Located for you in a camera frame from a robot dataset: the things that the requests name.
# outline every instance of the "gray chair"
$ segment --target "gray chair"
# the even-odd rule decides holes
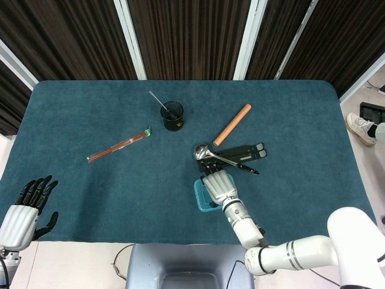
[[[240,245],[135,244],[126,289],[222,289],[236,260],[244,260]],[[237,263],[229,289],[254,289],[254,278]]]

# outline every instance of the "sneaker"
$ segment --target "sneaker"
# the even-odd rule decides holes
[[[377,142],[374,137],[368,136],[368,130],[374,122],[359,117],[354,113],[349,113],[346,116],[346,127],[358,138],[365,146],[373,146]]]

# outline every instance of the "floor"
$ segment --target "floor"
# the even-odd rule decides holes
[[[380,69],[370,81],[373,85],[385,84],[385,67]],[[385,96],[379,95],[376,89],[363,87],[343,104],[341,108],[343,115],[351,111],[358,114],[359,104],[362,101],[385,106]],[[385,225],[382,225],[380,220],[381,216],[385,216],[385,144],[376,144],[373,148],[367,148],[351,134],[350,140],[377,223],[385,232]],[[0,177],[12,144],[13,141],[0,138]],[[116,253],[125,246],[126,244],[121,243],[32,242],[20,253],[22,262],[11,288],[123,289],[125,282],[115,274],[111,263]],[[117,260],[117,266],[124,275],[128,269],[130,254],[129,247],[119,255]],[[339,282],[337,266],[317,268],[315,271]],[[256,288],[266,289],[337,288],[309,270],[298,272],[278,270],[273,275],[255,277],[255,284]]]

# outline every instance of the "table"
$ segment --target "table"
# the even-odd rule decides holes
[[[180,131],[165,130],[149,90],[183,105]],[[39,225],[55,210],[59,219],[42,240],[238,244],[220,210],[198,209],[192,151],[211,145],[246,103],[252,110],[220,148],[264,142],[268,156],[247,163],[259,176],[226,170],[271,244],[327,234],[339,207],[373,218],[336,92],[305,80],[43,81],[0,183],[0,216],[29,180],[53,175],[59,184]],[[87,162],[148,126],[150,137]]]

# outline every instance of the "black wire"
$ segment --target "black wire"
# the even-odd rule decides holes
[[[8,276],[8,270],[7,270],[7,266],[5,265],[5,262],[2,259],[2,257],[0,257],[0,263],[1,263],[2,269],[4,271],[4,275],[5,275],[5,288],[10,289],[10,279]]]
[[[321,275],[321,274],[315,272],[315,271],[312,270],[312,269],[309,269],[309,270],[312,271],[315,275],[318,275],[319,277],[324,278],[325,280],[327,280],[327,281],[329,281],[329,282],[331,282],[331,283],[333,283],[334,285],[337,285],[337,286],[339,287],[339,284],[338,284],[338,283],[335,283],[335,281],[332,281],[332,280],[330,280],[330,279],[327,279],[326,277],[324,277],[323,275]]]
[[[373,84],[371,84],[368,80],[367,80],[366,82],[369,83],[369,85],[370,85],[371,87],[373,87],[374,89],[380,89],[379,87],[374,86]]]
[[[114,262],[112,263],[112,266],[113,266],[113,268],[115,269],[116,275],[117,275],[118,277],[121,277],[123,280],[126,280],[126,278],[125,278],[122,274],[120,274],[119,268],[115,265],[116,259],[118,258],[119,254],[120,254],[124,249],[126,249],[126,248],[128,248],[128,247],[131,247],[131,246],[133,246],[133,245],[134,245],[134,244],[130,244],[130,245],[127,245],[126,247],[122,248],[122,249],[116,254],[115,259],[114,259]]]
[[[229,276],[229,280],[227,280],[226,289],[229,289],[230,280],[231,280],[231,277],[233,276],[234,269],[235,269],[235,266],[236,266],[236,263],[237,263],[237,262],[242,263],[243,265],[245,264],[245,263],[243,263],[243,262],[240,261],[240,260],[235,260],[233,269],[231,270],[231,273],[230,273],[230,276]]]

